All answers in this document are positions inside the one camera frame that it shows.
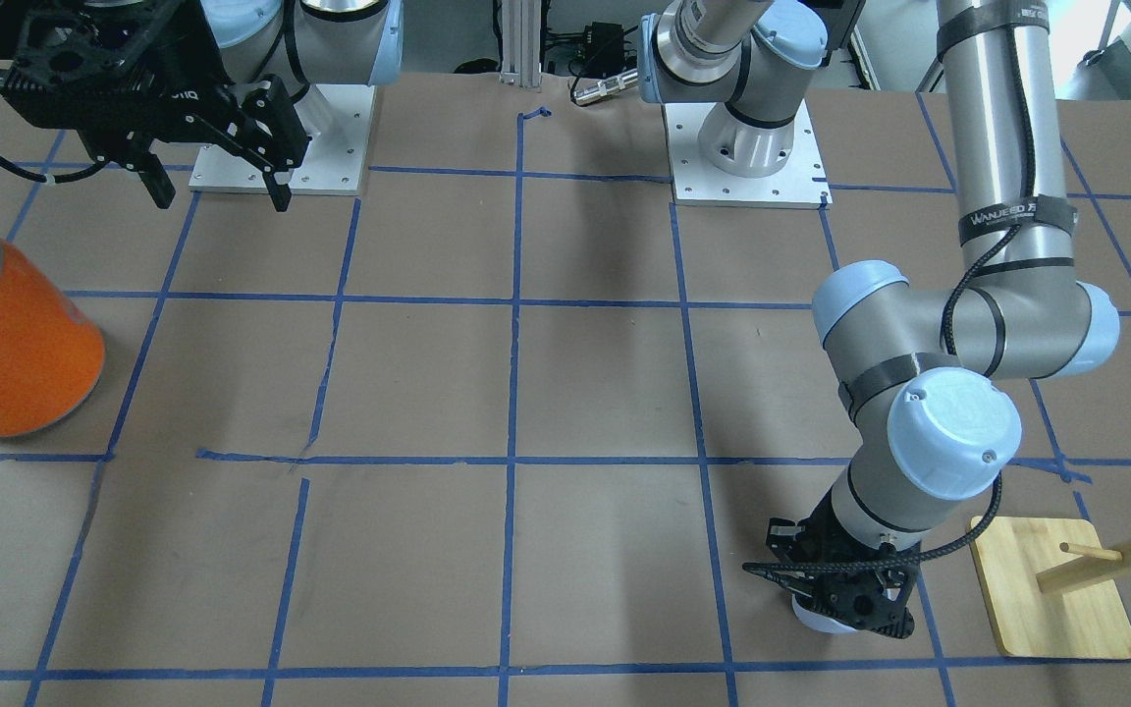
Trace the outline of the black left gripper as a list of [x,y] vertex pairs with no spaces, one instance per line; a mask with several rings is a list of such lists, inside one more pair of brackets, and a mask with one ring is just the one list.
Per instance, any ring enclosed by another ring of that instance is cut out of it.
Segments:
[[835,518],[832,498],[826,495],[798,526],[789,519],[769,519],[767,546],[778,564],[814,564],[815,569],[776,570],[772,563],[746,561],[745,571],[804,596],[813,612],[889,638],[906,639],[914,631],[907,603],[920,577],[916,563],[865,571],[824,571],[821,566],[912,557],[920,552],[920,543],[901,552],[888,543],[880,549],[862,545]]

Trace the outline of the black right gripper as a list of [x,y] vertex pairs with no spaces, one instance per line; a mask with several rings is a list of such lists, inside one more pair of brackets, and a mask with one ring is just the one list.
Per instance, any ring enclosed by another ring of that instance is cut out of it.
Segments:
[[282,78],[228,75],[198,1],[36,1],[0,93],[31,126],[83,133],[90,156],[130,167],[158,209],[176,188],[154,140],[247,161],[278,213],[309,143]]

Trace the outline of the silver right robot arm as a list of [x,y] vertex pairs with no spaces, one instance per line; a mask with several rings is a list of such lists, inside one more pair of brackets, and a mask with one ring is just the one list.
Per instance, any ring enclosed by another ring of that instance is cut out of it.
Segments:
[[403,61],[400,1],[37,1],[6,103],[95,164],[176,193],[154,143],[200,147],[197,191],[357,195],[374,89]]

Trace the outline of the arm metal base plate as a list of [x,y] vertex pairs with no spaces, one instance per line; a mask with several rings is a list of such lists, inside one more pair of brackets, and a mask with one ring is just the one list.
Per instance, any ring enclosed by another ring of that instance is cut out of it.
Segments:
[[[375,86],[318,84],[296,105],[309,133],[304,159],[292,170],[295,195],[359,195],[365,174]],[[219,147],[205,146],[188,186],[198,192],[266,193],[264,174]]]
[[834,197],[808,103],[789,124],[746,126],[724,103],[664,106],[679,205],[829,207]]

